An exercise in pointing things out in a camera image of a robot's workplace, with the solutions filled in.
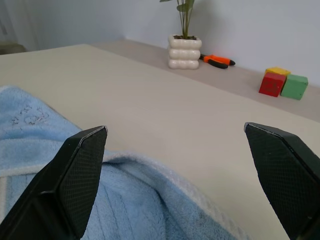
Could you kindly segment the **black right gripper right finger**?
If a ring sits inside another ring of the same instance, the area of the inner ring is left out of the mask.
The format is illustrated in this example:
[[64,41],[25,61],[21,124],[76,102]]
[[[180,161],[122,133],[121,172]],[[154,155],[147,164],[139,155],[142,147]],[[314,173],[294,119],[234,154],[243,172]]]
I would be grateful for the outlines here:
[[244,125],[260,185],[290,240],[320,240],[320,158],[297,136]]

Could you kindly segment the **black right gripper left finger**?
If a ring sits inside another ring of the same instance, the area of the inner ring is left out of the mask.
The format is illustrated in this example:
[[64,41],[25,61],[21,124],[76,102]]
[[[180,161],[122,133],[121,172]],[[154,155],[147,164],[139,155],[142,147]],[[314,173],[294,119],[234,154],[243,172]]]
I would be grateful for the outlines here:
[[106,126],[67,138],[0,224],[0,240],[80,240],[98,192]]

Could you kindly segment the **light blue cloth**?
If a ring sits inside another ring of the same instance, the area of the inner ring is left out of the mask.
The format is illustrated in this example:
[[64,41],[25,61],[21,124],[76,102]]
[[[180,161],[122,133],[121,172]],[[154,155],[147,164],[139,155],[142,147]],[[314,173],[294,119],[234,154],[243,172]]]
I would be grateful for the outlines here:
[[[14,86],[0,87],[0,224],[32,179],[81,132]],[[250,240],[173,170],[104,150],[96,198],[80,240]]]

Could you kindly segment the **green cube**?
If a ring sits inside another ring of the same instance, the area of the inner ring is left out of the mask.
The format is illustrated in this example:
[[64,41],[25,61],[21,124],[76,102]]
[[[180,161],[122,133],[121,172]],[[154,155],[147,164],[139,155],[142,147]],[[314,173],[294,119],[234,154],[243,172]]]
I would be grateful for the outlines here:
[[280,95],[290,99],[301,100],[308,83],[308,78],[305,76],[289,74]]

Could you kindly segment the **red cube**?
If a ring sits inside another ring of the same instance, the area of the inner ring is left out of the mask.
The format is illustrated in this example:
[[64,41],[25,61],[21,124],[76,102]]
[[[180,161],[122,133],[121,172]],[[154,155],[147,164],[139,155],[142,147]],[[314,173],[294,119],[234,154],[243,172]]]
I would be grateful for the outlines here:
[[261,82],[259,93],[278,97],[283,89],[287,77],[285,75],[267,72]]

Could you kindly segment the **yellow cube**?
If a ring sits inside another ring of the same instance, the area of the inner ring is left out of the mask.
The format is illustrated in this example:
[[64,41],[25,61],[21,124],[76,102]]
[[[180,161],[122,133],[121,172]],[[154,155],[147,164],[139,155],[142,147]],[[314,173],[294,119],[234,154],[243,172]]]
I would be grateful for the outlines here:
[[288,76],[291,74],[289,70],[286,70],[284,68],[280,67],[269,67],[265,70],[265,74],[267,73],[273,73],[273,74],[278,74],[278,75],[283,75],[283,76]]

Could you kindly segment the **orange and black pliers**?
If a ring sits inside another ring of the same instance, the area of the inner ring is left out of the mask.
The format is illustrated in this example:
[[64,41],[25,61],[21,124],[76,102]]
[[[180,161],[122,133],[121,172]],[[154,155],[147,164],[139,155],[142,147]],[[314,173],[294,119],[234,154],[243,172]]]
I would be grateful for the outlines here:
[[201,54],[199,59],[219,69],[227,69],[229,66],[234,66],[236,64],[233,60],[229,58],[216,55]]

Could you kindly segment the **olive grey background furniture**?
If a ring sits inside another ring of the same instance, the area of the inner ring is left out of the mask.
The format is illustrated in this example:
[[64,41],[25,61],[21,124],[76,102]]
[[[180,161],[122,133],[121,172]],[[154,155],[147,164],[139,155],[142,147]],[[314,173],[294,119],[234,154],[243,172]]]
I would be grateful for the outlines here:
[[16,54],[27,52],[26,48],[16,42],[0,41],[0,55]]

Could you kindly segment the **cream bubble plant pot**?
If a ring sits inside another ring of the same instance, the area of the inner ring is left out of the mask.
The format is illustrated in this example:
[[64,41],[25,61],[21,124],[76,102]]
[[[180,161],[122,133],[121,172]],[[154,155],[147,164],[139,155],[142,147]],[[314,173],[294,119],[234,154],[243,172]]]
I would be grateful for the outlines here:
[[196,70],[199,68],[202,41],[195,39],[177,39],[168,37],[168,66],[171,69]]

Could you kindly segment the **green leafy plant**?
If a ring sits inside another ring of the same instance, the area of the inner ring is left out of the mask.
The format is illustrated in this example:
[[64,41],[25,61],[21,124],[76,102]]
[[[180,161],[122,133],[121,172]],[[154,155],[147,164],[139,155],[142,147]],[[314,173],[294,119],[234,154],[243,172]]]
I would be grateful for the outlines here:
[[176,9],[179,12],[181,34],[174,35],[175,40],[196,40],[194,35],[189,35],[189,26],[195,0],[176,0]]

